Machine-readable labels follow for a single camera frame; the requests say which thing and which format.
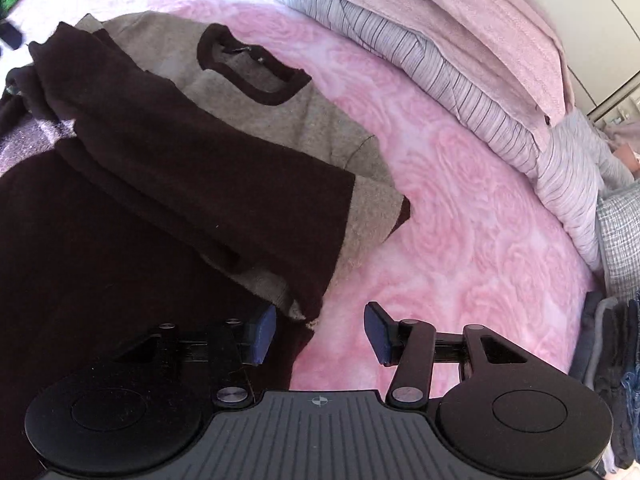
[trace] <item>striped sheet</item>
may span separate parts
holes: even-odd
[[[279,0],[401,68],[422,90],[527,176],[592,270],[602,263],[595,233],[598,192],[632,175],[591,131],[579,110],[552,129],[544,153],[532,133],[449,63],[429,38],[347,0]]]

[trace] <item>pink towel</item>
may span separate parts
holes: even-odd
[[[574,108],[562,45],[533,0],[349,0],[427,36],[544,149]]]

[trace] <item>blanket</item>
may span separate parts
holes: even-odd
[[[433,40],[541,149],[574,108],[562,45],[532,0],[347,1]]]
[[[633,176],[609,153],[580,110],[574,109],[550,128],[542,149],[532,132],[473,84],[468,73],[449,63],[420,32],[347,0],[279,1],[401,68],[496,155],[527,176],[543,205],[562,222],[580,256],[591,270],[602,272],[594,221],[598,194],[627,186]],[[474,12],[482,12],[482,7]]]

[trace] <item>metal pin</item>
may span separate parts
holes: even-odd
[[[245,400],[249,394],[244,388],[239,388],[238,386],[228,386],[226,388],[222,388],[218,390],[216,393],[216,397],[220,402],[225,402],[227,404],[234,404],[236,402],[242,402]]]
[[[402,386],[396,388],[391,393],[391,396],[398,402],[418,402],[424,397],[424,394],[418,389],[412,386]]]

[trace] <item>pink floral bedspread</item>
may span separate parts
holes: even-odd
[[[44,41],[59,21],[145,9],[225,23],[242,41],[304,68],[378,136],[411,200],[412,218],[326,298],[293,388],[386,391],[393,370],[378,365],[362,326],[370,300],[441,332],[485,324],[567,370],[593,286],[586,265],[524,176],[389,63],[273,0],[23,0],[12,19],[28,41]],[[28,62],[24,47],[3,47],[0,76]],[[437,365],[431,395],[456,377],[454,367]]]

